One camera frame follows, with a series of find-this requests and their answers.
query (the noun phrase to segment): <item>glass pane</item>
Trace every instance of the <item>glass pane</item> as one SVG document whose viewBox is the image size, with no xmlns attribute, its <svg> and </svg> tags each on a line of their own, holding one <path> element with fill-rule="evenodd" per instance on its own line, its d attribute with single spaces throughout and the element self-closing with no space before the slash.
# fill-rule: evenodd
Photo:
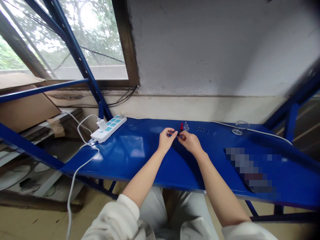
<svg viewBox="0 0 320 240">
<path fill-rule="evenodd" d="M 5 4 L 18 21 L 23 32 L 19 30 L 3 8 L 1 11 L 54 79 L 83 78 L 64 41 L 23 0 L 6 0 Z"/>
<path fill-rule="evenodd" d="M 26 69 L 27 66 L 0 35 L 0 74 L 24 72 Z"/>
<path fill-rule="evenodd" d="M 127 80 L 111 0 L 60 0 L 60 3 L 94 77 Z"/>
</svg>

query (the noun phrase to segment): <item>blue metal shelf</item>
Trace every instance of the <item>blue metal shelf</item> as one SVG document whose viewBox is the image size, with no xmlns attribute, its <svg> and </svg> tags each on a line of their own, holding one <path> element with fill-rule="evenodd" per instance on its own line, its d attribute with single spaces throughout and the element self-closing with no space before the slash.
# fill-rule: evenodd
<svg viewBox="0 0 320 240">
<path fill-rule="evenodd" d="M 93 77 L 59 1 L 44 0 L 49 14 L 47 14 L 35 0 L 25 1 L 66 43 L 84 79 L 3 95 L 0 96 L 0 102 L 7 102 L 86 82 L 99 106 L 99 117 L 102 118 L 105 116 L 107 120 L 110 120 L 113 116 Z M 263 126 L 254 125 L 253 128 L 259 131 L 270 132 L 269 129 L 273 129 L 282 120 L 286 119 L 285 137 L 289 141 L 292 141 L 298 108 L 317 93 L 319 89 L 320 73 L 316 73 L 293 94 Z M 105 143 L 97 145 L 101 150 L 101 155 L 98 155 L 93 161 L 81 169 L 79 174 L 82 176 L 77 176 L 76 180 L 116 199 L 117 195 L 112 193 L 115 181 L 112 183 L 110 189 L 107 190 L 103 187 L 103 181 L 100 180 L 99 184 L 97 184 L 87 177 L 92 176 L 96 178 L 129 181 L 156 150 L 157 144 L 154 139 L 158 139 L 160 131 L 168 126 L 179 129 L 180 123 L 181 121 L 172 120 L 128 119 L 111 138 Z M 210 134 L 195 133 L 201 139 L 203 148 L 208 152 L 217 170 L 233 192 L 239 198 L 247 200 L 248 207 L 253 214 L 253 221 L 301 222 L 314 219 L 312 213 L 283 214 L 283 205 L 308 209 L 316 209 L 319 207 L 319 166 L 315 161 L 287 142 L 274 137 L 252 132 L 246 132 L 244 136 L 239 137 L 231 134 L 229 127 L 218 126 L 214 123 L 190 122 L 189 125 L 191 132 L 195 130 L 196 126 L 204 126 L 206 129 L 210 129 Z M 0 124 L 0 138 L 9 146 L 17 149 L 17 151 L 26 153 L 70 177 L 72 177 L 74 171 L 84 161 L 87 161 L 88 158 L 95 154 L 89 147 L 84 147 L 69 163 L 63 164 L 3 124 Z M 181 149 L 179 149 L 180 147 L 180 145 L 173 144 L 173 147 L 169 150 L 159 169 L 155 184 L 168 188 L 203 191 L 204 184 L 197 164 L 193 161 L 193 157 L 188 155 L 186 151 L 181 151 Z M 270 197 L 259 199 L 256 193 L 248 190 L 241 177 L 226 160 L 224 153 L 224 148 L 226 147 L 275 148 L 280 149 L 282 154 L 288 156 L 288 161 L 281 162 L 279 169 L 266 170 L 268 175 L 270 177 L 272 176 L 274 184 L 279 186 L 281 197 L 279 199 L 271 199 Z M 265 167 L 264 164 L 266 163 L 259 161 L 259 164 Z M 250 200 L 260 200 L 276 204 L 275 214 L 271 216 L 258 216 Z"/>
</svg>

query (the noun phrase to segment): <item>hand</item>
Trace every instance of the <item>hand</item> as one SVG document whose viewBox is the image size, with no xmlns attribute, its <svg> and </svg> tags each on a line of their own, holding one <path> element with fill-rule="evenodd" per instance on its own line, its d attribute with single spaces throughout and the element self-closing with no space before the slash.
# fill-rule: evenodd
<svg viewBox="0 0 320 240">
<path fill-rule="evenodd" d="M 173 140 L 177 136 L 178 132 L 175 131 L 173 128 L 165 128 L 160 133 L 160 139 L 159 139 L 159 147 L 158 150 L 163 151 L 167 153 L 167 151 L 170 149 Z"/>
<path fill-rule="evenodd" d="M 203 152 L 199 139 L 196 135 L 183 131 L 180 133 L 182 138 L 178 138 L 179 142 L 193 155 Z"/>
</svg>

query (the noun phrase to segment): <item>white cable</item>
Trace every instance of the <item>white cable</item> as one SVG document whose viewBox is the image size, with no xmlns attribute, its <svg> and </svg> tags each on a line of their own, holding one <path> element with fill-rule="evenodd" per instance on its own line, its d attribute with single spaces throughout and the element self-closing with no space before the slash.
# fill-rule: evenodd
<svg viewBox="0 0 320 240">
<path fill-rule="evenodd" d="M 67 114 L 69 114 L 71 117 L 73 117 L 73 119 L 74 119 L 78 124 L 80 124 L 79 121 L 75 118 L 75 116 L 73 116 L 71 113 L 68 113 L 68 112 L 65 112 L 65 111 L 61 111 L 61 112 L 62 112 L 62 113 L 67 113 Z M 90 134 L 92 134 L 92 132 L 91 132 L 90 129 L 86 128 L 86 127 L 83 126 L 83 125 L 81 125 L 81 127 L 84 128 L 84 129 L 87 129 L 87 130 L 90 132 Z"/>
<path fill-rule="evenodd" d="M 71 202 L 71 195 L 72 195 L 72 190 L 73 190 L 73 186 L 74 186 L 74 181 L 75 181 L 75 179 L 76 179 L 76 175 L 77 175 L 78 171 L 79 171 L 84 165 L 86 165 L 88 162 L 90 162 L 92 159 L 94 159 L 94 158 L 100 153 L 100 150 L 99 150 L 96 146 L 90 145 L 89 143 L 87 143 L 87 142 L 83 139 L 83 137 L 82 137 L 82 135 L 81 135 L 81 133 L 80 133 L 80 129 L 79 129 L 79 127 L 81 126 L 81 124 L 82 124 L 87 118 L 89 118 L 89 117 L 91 117 L 91 116 L 95 116 L 95 117 L 98 119 L 98 117 L 97 117 L 96 115 L 91 114 L 91 115 L 87 116 L 85 119 L 83 119 L 83 120 L 79 123 L 79 125 L 78 125 L 78 127 L 77 127 L 78 133 L 79 133 L 82 141 L 84 142 L 84 145 L 82 145 L 82 146 L 79 148 L 79 150 L 80 150 L 81 148 L 83 148 L 84 146 L 90 146 L 90 147 L 92 147 L 92 148 L 97 149 L 98 152 L 97 152 L 96 155 L 94 155 L 92 158 L 90 158 L 87 162 L 85 162 L 84 164 L 82 164 L 82 165 L 74 172 L 74 174 L 73 174 L 72 183 L 71 183 L 71 188 L 70 188 L 70 192 L 69 192 L 69 196 L 68 196 L 68 202 L 67 202 L 68 217 L 69 217 L 69 224 L 68 224 L 68 230 L 67 230 L 67 240 L 69 240 L 69 237 L 70 237 L 70 230 L 71 230 L 71 224 L 72 224 L 72 212 L 71 212 L 70 202 Z"/>
<path fill-rule="evenodd" d="M 215 122 L 215 121 L 209 121 L 209 122 L 218 123 L 218 124 L 222 124 L 222 125 L 225 125 L 225 126 L 228 126 L 228 127 L 233 127 L 233 128 L 235 127 L 235 126 L 228 125 L 228 124 L 221 123 L 221 122 Z M 285 139 L 285 138 L 283 138 L 283 137 L 280 137 L 280 136 L 278 136 L 278 135 L 274 135 L 274 134 L 271 134 L 271 133 L 260 132 L 260 131 L 253 130 L 253 129 L 250 129 L 250 128 L 248 128 L 247 130 L 249 130 L 249 131 L 251 131 L 251 132 L 257 132 L 257 133 L 262 133 L 262 134 L 270 135 L 270 136 L 273 136 L 273 137 L 277 137 L 277 138 L 280 138 L 280 139 L 282 139 L 282 140 L 285 140 L 285 141 L 288 142 L 290 145 L 292 145 L 292 143 L 291 143 L 289 140 L 287 140 L 287 139 Z"/>
<path fill-rule="evenodd" d="M 134 118 L 134 119 L 152 119 L 152 118 Z M 232 126 L 232 125 L 229 125 L 229 124 L 225 124 L 225 123 L 221 123 L 221 122 L 215 122 L 215 121 L 208 121 L 208 122 L 218 123 L 218 124 L 222 124 L 222 125 L 225 125 L 225 126 L 228 126 L 228 127 L 233 127 L 233 128 L 235 127 L 235 126 Z M 292 145 L 292 143 L 291 143 L 289 140 L 287 140 L 287 139 L 285 139 L 285 138 L 283 138 L 283 137 L 280 137 L 280 136 L 278 136 L 278 135 L 274 135 L 274 134 L 271 134 L 271 133 L 260 132 L 260 131 L 253 130 L 253 129 L 250 129 L 250 128 L 248 128 L 247 130 L 252 131 L 252 132 L 257 132 L 257 133 L 265 134 L 265 135 L 269 135 L 269 136 L 273 136 L 273 137 L 277 137 L 277 138 L 280 138 L 280 139 L 288 142 L 290 145 Z"/>
</svg>

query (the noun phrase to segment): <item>blue metal frame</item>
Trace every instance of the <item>blue metal frame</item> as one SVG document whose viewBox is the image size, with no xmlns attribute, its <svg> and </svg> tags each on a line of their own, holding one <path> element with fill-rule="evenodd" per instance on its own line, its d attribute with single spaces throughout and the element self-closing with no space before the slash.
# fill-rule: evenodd
<svg viewBox="0 0 320 240">
<path fill-rule="evenodd" d="M 9 94 L 5 94 L 5 95 L 0 96 L 0 103 L 12 101 L 12 100 L 23 98 L 23 97 L 28 97 L 28 96 L 32 96 L 34 94 L 43 93 L 43 92 L 51 91 L 51 90 L 58 89 L 58 88 L 68 87 L 68 86 L 72 86 L 75 84 L 88 82 L 88 81 L 89 81 L 89 79 L 86 78 L 86 79 L 82 79 L 82 80 L 74 80 L 74 81 L 69 81 L 69 82 L 64 82 L 64 83 L 53 84 L 53 85 L 45 86 L 45 87 L 29 89 L 29 90 L 25 90 L 25 91 L 21 91 L 21 92 L 9 93 Z"/>
<path fill-rule="evenodd" d="M 293 94 L 263 125 L 274 129 L 287 116 L 291 106 L 298 104 L 301 107 L 320 90 L 320 72 L 311 77 L 295 94 Z"/>
<path fill-rule="evenodd" d="M 108 108 L 108 105 L 95 81 L 89 65 L 80 49 L 80 46 L 72 32 L 72 29 L 66 19 L 63 9 L 58 0 L 44 0 L 44 3 L 49 11 L 47 14 L 42 7 L 35 0 L 25 0 L 26 3 L 61 37 L 66 43 L 73 59 L 75 60 L 83 80 L 75 80 L 45 86 L 41 88 L 21 91 L 18 93 L 7 94 L 0 96 L 0 103 L 11 101 L 14 99 L 31 96 L 33 94 L 42 93 L 45 91 L 70 86 L 82 82 L 87 82 L 93 97 L 99 105 L 99 117 L 106 117 L 110 120 L 113 116 Z M 316 73 L 307 83 L 305 83 L 292 97 L 290 97 L 264 124 L 268 129 L 275 128 L 282 120 L 286 119 L 284 136 L 292 142 L 294 136 L 295 119 L 297 117 L 298 108 L 303 105 L 309 98 L 311 98 L 320 89 L 320 73 Z M 2 138 L 8 145 L 17 149 L 21 153 L 26 153 L 33 158 L 43 162 L 51 168 L 60 170 L 63 163 L 55 159 L 41 148 L 35 146 L 19 134 L 0 123 L 0 138 Z M 117 198 L 116 194 L 112 193 L 116 181 L 113 181 L 109 190 L 103 187 L 103 180 L 99 180 L 99 184 L 83 177 L 77 176 L 76 179 L 85 185 L 106 194 L 113 199 Z M 246 201 L 253 217 L 252 221 L 256 222 L 306 222 L 316 219 L 315 213 L 297 213 L 297 214 L 283 214 L 283 206 L 275 205 L 274 215 L 259 216 L 250 201 Z"/>
<path fill-rule="evenodd" d="M 0 103 L 12 101 L 12 100 L 23 98 L 23 97 L 28 97 L 34 94 L 43 93 L 43 92 L 58 89 L 58 88 L 68 87 L 71 85 L 87 82 L 89 89 L 92 92 L 92 95 L 94 96 L 96 102 L 100 106 L 99 117 L 103 118 L 105 116 L 107 120 L 110 120 L 113 116 L 98 87 L 97 82 L 93 77 L 93 74 L 89 68 L 89 65 L 63 13 L 60 3 L 56 0 L 52 0 L 52 1 L 44 0 L 44 3 L 47 6 L 50 15 L 52 16 L 51 17 L 42 9 L 42 7 L 35 0 L 25 0 L 25 1 L 66 43 L 84 79 L 68 81 L 68 82 L 53 84 L 50 86 L 44 86 L 40 88 L 2 95 L 0 96 Z M 9 129 L 8 127 L 4 126 L 1 123 L 0 123 L 0 138 L 3 139 L 6 144 L 16 149 L 18 152 L 26 153 L 29 156 L 39 160 L 40 162 L 48 165 L 53 169 L 57 169 L 60 171 L 60 169 L 64 165 L 64 163 L 60 162 L 50 154 L 46 153 L 41 148 L 32 144 L 31 142 L 21 137 L 19 134 L 15 133 L 14 131 L 12 131 L 11 129 Z M 113 199 L 117 199 L 118 197 L 116 194 L 112 193 L 114 184 L 111 185 L 111 191 L 110 191 L 105 189 L 103 185 L 100 186 L 99 184 L 95 183 L 94 181 L 86 177 L 77 176 L 76 179 L 82 182 L 83 184 L 103 194 L 106 194 L 112 197 Z"/>
</svg>

